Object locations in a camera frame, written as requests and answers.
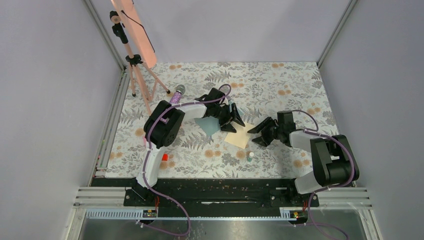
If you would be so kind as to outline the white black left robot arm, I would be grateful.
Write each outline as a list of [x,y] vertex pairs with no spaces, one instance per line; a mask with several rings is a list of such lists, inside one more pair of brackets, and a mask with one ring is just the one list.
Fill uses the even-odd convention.
[[218,121],[222,132],[236,133],[232,123],[245,127],[237,105],[226,103],[228,94],[213,87],[209,93],[194,102],[172,103],[162,100],[147,119],[145,131],[144,160],[136,180],[142,187],[136,192],[136,199],[144,206],[152,204],[155,192],[151,189],[157,181],[165,149],[175,141],[183,122],[212,117]]

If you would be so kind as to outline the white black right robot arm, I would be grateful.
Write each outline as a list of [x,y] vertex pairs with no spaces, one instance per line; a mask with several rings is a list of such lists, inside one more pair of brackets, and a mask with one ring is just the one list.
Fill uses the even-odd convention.
[[360,172],[349,141],[345,135],[329,136],[318,128],[297,128],[292,111],[279,111],[277,118],[267,117],[248,130],[257,134],[252,142],[269,146],[274,140],[287,147],[307,151],[311,155],[312,172],[294,180],[294,188],[287,191],[287,201],[301,205],[307,194],[335,187],[345,187],[359,178]]

